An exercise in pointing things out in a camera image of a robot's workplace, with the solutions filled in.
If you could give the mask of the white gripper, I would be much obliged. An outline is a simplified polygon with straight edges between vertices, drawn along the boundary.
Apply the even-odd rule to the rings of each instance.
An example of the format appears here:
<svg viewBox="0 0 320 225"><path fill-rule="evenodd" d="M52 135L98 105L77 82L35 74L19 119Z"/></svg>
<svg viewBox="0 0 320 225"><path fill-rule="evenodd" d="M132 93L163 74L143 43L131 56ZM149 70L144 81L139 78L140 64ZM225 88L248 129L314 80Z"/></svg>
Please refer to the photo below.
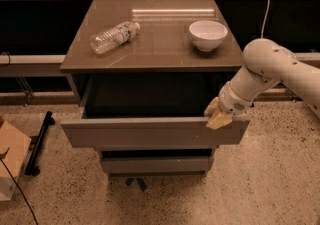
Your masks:
<svg viewBox="0 0 320 225"><path fill-rule="evenodd" d="M243 114L251 105L251 101L239 97L227 82L204 111L204 115L209 117L206 126L213 130L224 127L232 122L232 115Z"/></svg>

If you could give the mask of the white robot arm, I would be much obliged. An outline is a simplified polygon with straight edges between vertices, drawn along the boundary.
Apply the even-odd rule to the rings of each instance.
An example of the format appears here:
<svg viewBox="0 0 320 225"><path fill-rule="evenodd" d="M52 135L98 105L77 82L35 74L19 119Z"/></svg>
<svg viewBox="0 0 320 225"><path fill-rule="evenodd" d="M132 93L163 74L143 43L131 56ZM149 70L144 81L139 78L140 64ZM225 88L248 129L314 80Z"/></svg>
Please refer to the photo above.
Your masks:
<svg viewBox="0 0 320 225"><path fill-rule="evenodd" d="M295 54L266 38L246 45L244 65L207 106L206 126L219 129L243 114L262 92L281 83L320 116L320 69L300 62Z"/></svg>

